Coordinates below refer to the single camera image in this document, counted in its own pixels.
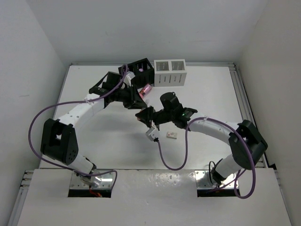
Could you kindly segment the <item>orange cap marker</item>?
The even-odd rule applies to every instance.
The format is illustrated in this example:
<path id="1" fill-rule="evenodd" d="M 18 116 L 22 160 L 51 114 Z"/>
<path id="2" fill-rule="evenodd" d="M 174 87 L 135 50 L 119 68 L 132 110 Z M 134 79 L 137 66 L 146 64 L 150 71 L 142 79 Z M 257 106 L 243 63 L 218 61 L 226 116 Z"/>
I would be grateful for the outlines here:
<path id="1" fill-rule="evenodd" d="M 146 104 L 146 106 L 145 107 L 143 107 L 142 109 L 141 109 L 141 111 L 143 111 L 144 109 L 146 109 L 146 108 L 148 108 L 148 107 L 150 107 L 150 100 L 149 99 L 145 99 L 145 104 Z"/>

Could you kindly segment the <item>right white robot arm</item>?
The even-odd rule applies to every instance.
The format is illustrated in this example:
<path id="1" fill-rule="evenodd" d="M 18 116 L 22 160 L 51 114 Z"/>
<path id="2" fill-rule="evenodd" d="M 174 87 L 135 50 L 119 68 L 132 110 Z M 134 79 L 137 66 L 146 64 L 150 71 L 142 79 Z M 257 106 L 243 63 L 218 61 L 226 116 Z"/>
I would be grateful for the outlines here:
<path id="1" fill-rule="evenodd" d="M 251 170 L 268 148 L 263 136 L 249 120 L 230 123 L 207 118 L 196 109 L 183 107 L 174 92 L 163 94 L 160 101 L 163 105 L 160 111 L 149 106 L 136 114 L 138 120 L 149 128 L 148 137 L 153 141 L 158 141 L 155 133 L 159 126 L 172 122 L 186 132 L 199 132 L 230 146 L 231 154 L 219 160 L 208 173 L 212 185 L 221 185 L 228 176 L 239 170 Z"/>

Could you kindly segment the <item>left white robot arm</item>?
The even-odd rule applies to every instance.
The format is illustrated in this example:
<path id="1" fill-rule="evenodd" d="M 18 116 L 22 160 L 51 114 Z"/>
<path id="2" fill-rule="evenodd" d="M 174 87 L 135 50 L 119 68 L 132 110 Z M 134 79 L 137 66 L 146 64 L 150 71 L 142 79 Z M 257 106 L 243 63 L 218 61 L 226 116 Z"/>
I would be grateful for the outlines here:
<path id="1" fill-rule="evenodd" d="M 134 77 L 133 72 L 108 72 L 89 89 L 82 103 L 56 120 L 48 119 L 43 127 L 41 153 L 71 168 L 83 183 L 95 186 L 96 165 L 80 154 L 76 133 L 112 102 L 122 102 L 126 109 L 146 108 L 147 104 L 131 82 Z"/>

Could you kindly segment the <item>black slotted container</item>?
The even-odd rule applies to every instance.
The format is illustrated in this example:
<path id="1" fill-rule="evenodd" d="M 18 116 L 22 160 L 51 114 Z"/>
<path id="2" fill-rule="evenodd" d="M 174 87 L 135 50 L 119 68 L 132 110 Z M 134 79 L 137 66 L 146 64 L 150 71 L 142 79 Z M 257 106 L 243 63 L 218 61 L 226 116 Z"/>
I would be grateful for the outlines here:
<path id="1" fill-rule="evenodd" d="M 132 84 L 138 89 L 143 88 L 146 84 L 154 84 L 154 68 L 148 58 L 127 64 L 127 71 L 135 74 Z"/>

